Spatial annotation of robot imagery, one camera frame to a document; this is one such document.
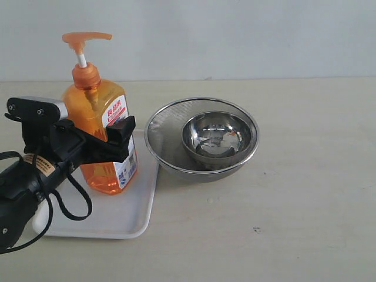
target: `orange pump head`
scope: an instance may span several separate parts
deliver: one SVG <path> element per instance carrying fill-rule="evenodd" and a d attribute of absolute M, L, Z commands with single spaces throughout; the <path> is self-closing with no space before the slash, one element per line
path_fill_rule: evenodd
<path fill-rule="evenodd" d="M 72 70 L 73 80 L 77 88 L 90 89 L 98 85 L 100 82 L 100 76 L 97 67 L 92 63 L 87 62 L 83 54 L 85 41 L 91 39 L 110 40 L 111 38 L 111 34 L 102 32 L 71 32 L 63 34 L 63 41 L 68 43 L 69 47 L 73 49 L 77 54 L 79 63 Z"/>

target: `white pump tube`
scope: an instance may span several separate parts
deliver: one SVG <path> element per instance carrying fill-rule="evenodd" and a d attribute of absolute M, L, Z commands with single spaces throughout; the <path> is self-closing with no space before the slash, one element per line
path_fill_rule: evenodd
<path fill-rule="evenodd" d="M 77 54 L 77 59 L 78 59 L 78 64 L 80 65 L 81 68 L 85 68 L 88 65 L 86 64 L 86 59 L 84 54 Z"/>

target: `orange bottle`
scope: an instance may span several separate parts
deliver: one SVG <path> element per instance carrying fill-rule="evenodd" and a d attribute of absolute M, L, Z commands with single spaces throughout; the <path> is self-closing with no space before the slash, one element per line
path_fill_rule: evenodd
<path fill-rule="evenodd" d="M 75 126 L 107 141 L 106 126 L 126 118 L 128 108 L 125 91 L 118 84 L 101 79 L 96 66 L 87 62 L 83 54 L 85 41 L 111 39 L 111 34 L 100 32 L 72 32 L 63 35 L 76 54 L 79 63 L 72 71 L 74 84 L 63 94 L 68 118 Z M 123 163 L 97 163 L 82 165 L 82 174 L 88 185 L 100 192 L 118 194 L 136 172 L 137 159 L 133 137 L 129 141 L 129 156 Z"/>

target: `metal mesh strainer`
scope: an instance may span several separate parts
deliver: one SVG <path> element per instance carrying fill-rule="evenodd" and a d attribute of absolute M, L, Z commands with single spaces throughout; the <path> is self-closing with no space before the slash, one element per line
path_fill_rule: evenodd
<path fill-rule="evenodd" d="M 249 153 L 237 164 L 220 170 L 207 170 L 187 155 L 182 143 L 183 126 L 189 119 L 208 111 L 232 113 L 243 119 L 251 130 Z M 152 155 L 170 173 L 190 181 L 210 182 L 234 173 L 252 157 L 259 142 L 259 129 L 249 113 L 228 101 L 188 98 L 172 102 L 158 110 L 146 125 L 145 141 Z"/>

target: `bowl rim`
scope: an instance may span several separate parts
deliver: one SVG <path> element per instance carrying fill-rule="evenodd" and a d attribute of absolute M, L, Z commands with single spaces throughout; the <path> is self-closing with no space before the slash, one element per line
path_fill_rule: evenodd
<path fill-rule="evenodd" d="M 173 165 L 173 164 L 165 161 L 164 159 L 162 159 L 160 156 L 157 155 L 157 153 L 153 150 L 152 146 L 149 143 L 149 135 L 147 133 L 148 132 L 148 128 L 149 128 L 152 120 L 160 112 L 164 111 L 165 109 L 167 109 L 167 108 L 169 108 L 171 106 L 174 106 L 176 104 L 187 102 L 187 101 L 192 101 L 192 100 L 206 100 L 206 101 L 209 100 L 209 101 L 215 101 L 215 102 L 225 103 L 225 104 L 227 104 L 229 106 L 232 106 L 232 107 L 240 110 L 241 112 L 243 112 L 252 121 L 252 123 L 254 125 L 254 128 L 255 128 L 255 131 L 256 131 L 256 143 L 255 143 L 253 149 L 249 152 L 249 154 L 242 161 L 237 162 L 236 164 L 234 164 L 232 166 L 225 167 L 224 169 L 199 171 L 199 170 L 184 169 L 184 168 L 175 166 L 175 165 Z M 259 146 L 259 143 L 260 143 L 260 129 L 259 129 L 259 126 L 258 126 L 257 122 L 252 117 L 252 115 L 248 111 L 244 110 L 242 107 L 238 106 L 237 104 L 234 104 L 233 102 L 230 102 L 230 101 L 227 101 L 227 100 L 224 100 L 224 99 L 220 99 L 220 98 L 212 98 L 212 97 L 190 97 L 190 98 L 183 98 L 183 99 L 179 99 L 179 100 L 176 100 L 176 101 L 172 101 L 172 102 L 164 105 L 159 110 L 157 110 L 154 114 L 152 114 L 152 116 L 149 118 L 149 120 L 146 122 L 146 125 L 145 125 L 144 140 L 145 140 L 147 149 L 153 155 L 153 157 L 155 157 L 161 164 L 163 164 L 163 165 L 165 165 L 165 166 L 167 166 L 167 167 L 169 167 L 169 168 L 171 168 L 173 170 L 176 170 L 178 172 L 188 173 L 188 174 L 199 174 L 199 175 L 219 174 L 219 173 L 223 173 L 223 172 L 228 172 L 229 170 L 233 170 L 233 169 L 235 169 L 235 168 L 237 168 L 239 166 L 242 166 L 242 165 L 244 165 L 246 162 L 248 162 L 252 158 L 252 156 L 256 152 L 256 150 L 257 150 L 257 148 Z"/>
<path fill-rule="evenodd" d="M 197 117 L 197 116 L 199 116 L 199 115 L 204 115 L 204 114 L 207 114 L 207 113 L 224 113 L 224 114 L 227 114 L 227 115 L 229 115 L 229 116 L 234 116 L 235 118 L 237 118 L 237 119 L 239 119 L 241 122 L 243 122 L 245 125 L 247 125 L 247 123 L 241 118 L 241 117 L 239 117 L 239 116 L 237 116 L 237 115 L 234 115 L 233 113 L 229 113 L 229 112 L 225 112 L 225 111 L 223 111 L 223 110 L 208 110 L 207 112 L 202 112 L 202 113 L 198 113 L 196 116 L 193 116 L 193 117 L 191 117 L 185 124 L 184 124 L 184 126 L 183 126 L 183 128 L 182 128 L 182 131 L 181 131 L 181 134 L 180 134 L 180 138 L 181 138 L 181 141 L 182 141 L 182 143 L 183 143 L 183 146 L 187 149 L 187 150 L 189 150 L 192 154 L 194 154 L 194 155 L 196 155 L 196 156 L 199 156 L 200 158 L 202 158 L 202 159 L 207 159 L 207 160 L 210 160 L 210 159 L 213 159 L 213 158 L 211 158 L 211 157 L 207 157 L 207 156 L 202 156 L 202 155 L 200 155 L 200 154 L 197 154 L 194 150 L 192 150 L 190 147 L 188 147 L 188 145 L 186 144 L 186 142 L 184 141 L 184 138 L 183 138 L 183 132 L 184 132 L 184 129 L 186 128 L 186 126 L 195 118 L 195 117 Z M 241 151 L 241 152 L 239 152 L 239 153 L 242 153 L 242 152 L 246 152 L 248 149 L 249 149 L 249 147 L 251 146 L 251 141 L 247 144 L 247 146 Z M 234 156 L 229 156 L 229 157 L 221 157 L 221 158 L 217 158 L 218 160 L 221 160 L 221 161 L 226 161 L 226 160 L 229 160 L 229 159 L 231 159 L 231 158 L 234 158 L 235 157 L 235 155 Z"/>

